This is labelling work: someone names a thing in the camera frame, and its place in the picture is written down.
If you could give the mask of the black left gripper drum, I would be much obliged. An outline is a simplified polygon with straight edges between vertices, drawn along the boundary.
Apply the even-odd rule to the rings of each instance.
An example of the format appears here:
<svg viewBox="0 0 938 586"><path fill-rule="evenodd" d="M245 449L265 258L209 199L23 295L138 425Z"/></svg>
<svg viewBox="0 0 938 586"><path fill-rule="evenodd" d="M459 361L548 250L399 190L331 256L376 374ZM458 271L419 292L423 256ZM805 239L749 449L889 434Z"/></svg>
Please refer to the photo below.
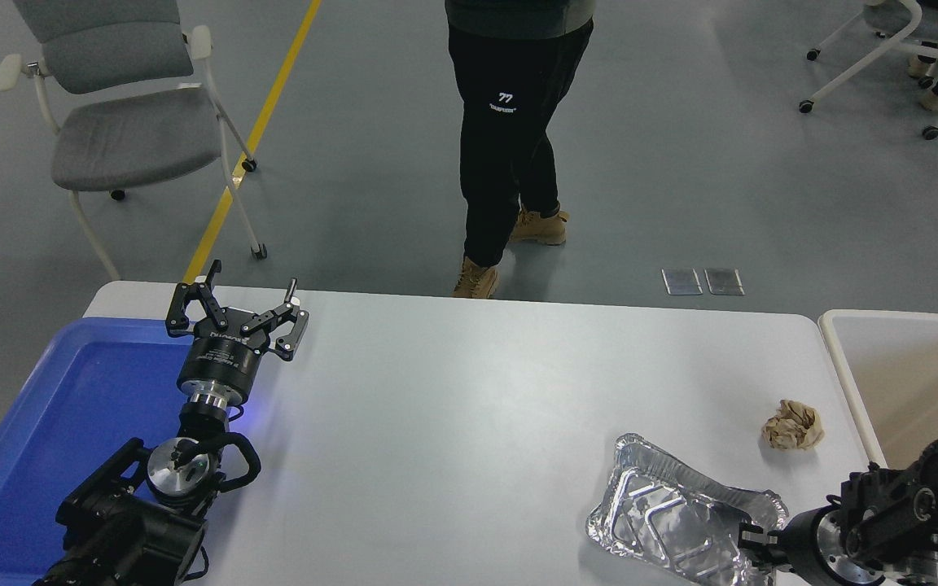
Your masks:
<svg viewBox="0 0 938 586"><path fill-rule="evenodd" d="M270 345L265 330L243 333L241 327L256 319L251 312L228 308L226 330L216 329L204 317L194 325L194 341L178 375L178 388L187 396L208 388L221 391L227 403L246 403L260 366L263 351Z"/></svg>

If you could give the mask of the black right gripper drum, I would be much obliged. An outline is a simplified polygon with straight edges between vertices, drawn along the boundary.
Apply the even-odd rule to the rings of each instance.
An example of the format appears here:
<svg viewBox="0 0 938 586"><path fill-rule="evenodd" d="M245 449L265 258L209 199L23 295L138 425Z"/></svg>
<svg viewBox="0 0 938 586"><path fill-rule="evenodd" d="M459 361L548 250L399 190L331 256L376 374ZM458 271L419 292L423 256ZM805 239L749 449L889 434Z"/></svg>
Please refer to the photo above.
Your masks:
<svg viewBox="0 0 938 586"><path fill-rule="evenodd" d="M838 527L830 521L837 509L828 505L798 514L781 531L778 546L787 564L808 584L837 584L837 574L829 561L838 546Z"/></svg>

